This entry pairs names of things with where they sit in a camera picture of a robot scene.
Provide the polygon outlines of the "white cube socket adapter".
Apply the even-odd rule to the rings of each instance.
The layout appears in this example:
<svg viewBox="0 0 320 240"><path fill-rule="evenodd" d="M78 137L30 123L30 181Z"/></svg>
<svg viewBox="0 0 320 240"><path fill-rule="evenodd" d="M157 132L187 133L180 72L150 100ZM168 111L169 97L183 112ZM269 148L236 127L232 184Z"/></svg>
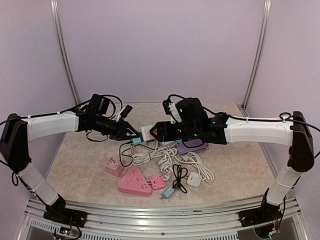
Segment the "white cube socket adapter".
<svg viewBox="0 0 320 240"><path fill-rule="evenodd" d="M152 125L148 125L140 129L143 142L156 141L156 139L150 134L150 130L152 127L153 127Z"/></svg>

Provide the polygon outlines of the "teal plug adapter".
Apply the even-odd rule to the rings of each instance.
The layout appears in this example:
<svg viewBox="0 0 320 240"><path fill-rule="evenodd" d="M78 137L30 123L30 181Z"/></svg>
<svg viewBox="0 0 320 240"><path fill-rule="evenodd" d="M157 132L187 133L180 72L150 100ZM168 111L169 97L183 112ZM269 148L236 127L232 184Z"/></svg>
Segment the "teal plug adapter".
<svg viewBox="0 0 320 240"><path fill-rule="evenodd" d="M143 137L140 136L140 137L137 137L137 138L133 138L133 139L132 139L132 144L133 144L133 145L141 144L143 141L144 141L144 140L143 140Z"/></svg>

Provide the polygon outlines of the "pink cube socket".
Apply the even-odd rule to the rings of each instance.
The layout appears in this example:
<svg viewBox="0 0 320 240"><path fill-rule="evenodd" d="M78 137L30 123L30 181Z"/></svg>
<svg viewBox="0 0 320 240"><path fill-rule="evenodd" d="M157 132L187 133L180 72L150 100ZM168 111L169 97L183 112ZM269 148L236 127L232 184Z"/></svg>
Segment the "pink cube socket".
<svg viewBox="0 0 320 240"><path fill-rule="evenodd" d="M107 173L115 177L120 177L125 168L121 165L118 158L111 157L107 160L104 169Z"/></svg>

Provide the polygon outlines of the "pink square plug adapter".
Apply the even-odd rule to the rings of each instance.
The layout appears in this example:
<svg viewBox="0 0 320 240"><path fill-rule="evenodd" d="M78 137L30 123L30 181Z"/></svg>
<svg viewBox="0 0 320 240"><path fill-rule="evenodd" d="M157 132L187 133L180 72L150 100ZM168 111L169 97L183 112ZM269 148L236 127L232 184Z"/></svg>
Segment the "pink square plug adapter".
<svg viewBox="0 0 320 240"><path fill-rule="evenodd" d="M166 187L166 182L164 181L162 174L151 176L149 183L154 191L161 190Z"/></svg>

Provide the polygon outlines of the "pink triangular power strip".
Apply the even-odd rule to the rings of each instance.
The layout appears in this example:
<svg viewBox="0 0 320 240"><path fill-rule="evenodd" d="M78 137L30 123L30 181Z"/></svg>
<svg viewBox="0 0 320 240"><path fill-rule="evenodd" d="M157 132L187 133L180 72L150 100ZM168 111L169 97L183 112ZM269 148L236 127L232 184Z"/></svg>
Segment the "pink triangular power strip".
<svg viewBox="0 0 320 240"><path fill-rule="evenodd" d="M132 166L122 177L117 185L121 193L150 197L152 188L137 166Z"/></svg>

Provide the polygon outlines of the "white plug adapter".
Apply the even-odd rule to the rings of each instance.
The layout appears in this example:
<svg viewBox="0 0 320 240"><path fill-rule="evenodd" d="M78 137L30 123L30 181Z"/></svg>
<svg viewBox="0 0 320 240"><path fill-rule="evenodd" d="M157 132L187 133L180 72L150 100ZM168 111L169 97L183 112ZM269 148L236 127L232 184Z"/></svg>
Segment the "white plug adapter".
<svg viewBox="0 0 320 240"><path fill-rule="evenodd" d="M201 185L201 179L199 174L196 172L191 172L187 177L186 183L191 187L195 187L195 188L199 187Z"/></svg>

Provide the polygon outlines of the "light blue plug adapter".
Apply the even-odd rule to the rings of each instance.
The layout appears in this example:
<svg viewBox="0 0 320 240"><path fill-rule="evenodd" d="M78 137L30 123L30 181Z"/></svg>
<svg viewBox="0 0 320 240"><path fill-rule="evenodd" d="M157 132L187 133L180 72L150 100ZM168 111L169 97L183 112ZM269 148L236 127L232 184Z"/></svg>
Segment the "light blue plug adapter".
<svg viewBox="0 0 320 240"><path fill-rule="evenodd" d="M176 192L176 189L170 186L161 194L160 199L161 200L169 199L175 192Z"/></svg>

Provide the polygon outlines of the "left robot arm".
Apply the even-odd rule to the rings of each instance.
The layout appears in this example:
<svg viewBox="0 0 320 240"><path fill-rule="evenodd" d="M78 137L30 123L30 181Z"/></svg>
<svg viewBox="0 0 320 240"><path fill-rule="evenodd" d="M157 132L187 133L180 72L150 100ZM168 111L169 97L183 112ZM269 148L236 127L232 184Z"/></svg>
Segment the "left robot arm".
<svg viewBox="0 0 320 240"><path fill-rule="evenodd" d="M106 116L111 98L111 95L95 93L91 99L63 111L28 116L12 113L2 122L0 153L5 165L45 205L47 214L61 223L70 218L70 211L66 201L32 164L29 143L56 134L90 131L115 141L138 138L139 132L125 121L131 106L123 108L117 117Z"/></svg>

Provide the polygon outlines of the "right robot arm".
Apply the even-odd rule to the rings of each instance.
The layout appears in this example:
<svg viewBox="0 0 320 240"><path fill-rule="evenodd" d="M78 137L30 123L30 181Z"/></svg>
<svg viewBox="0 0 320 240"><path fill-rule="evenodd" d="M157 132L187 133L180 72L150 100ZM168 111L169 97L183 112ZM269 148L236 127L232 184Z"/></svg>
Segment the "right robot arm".
<svg viewBox="0 0 320 240"><path fill-rule="evenodd" d="M260 207L251 214L260 222L276 216L287 193L315 164L311 125L299 111L283 112L276 118L238 117L212 112L195 97L183 97L177 103L167 98L162 105L171 120L159 121L149 131L159 142L199 139L207 144L252 142L289 148L288 162L266 190Z"/></svg>

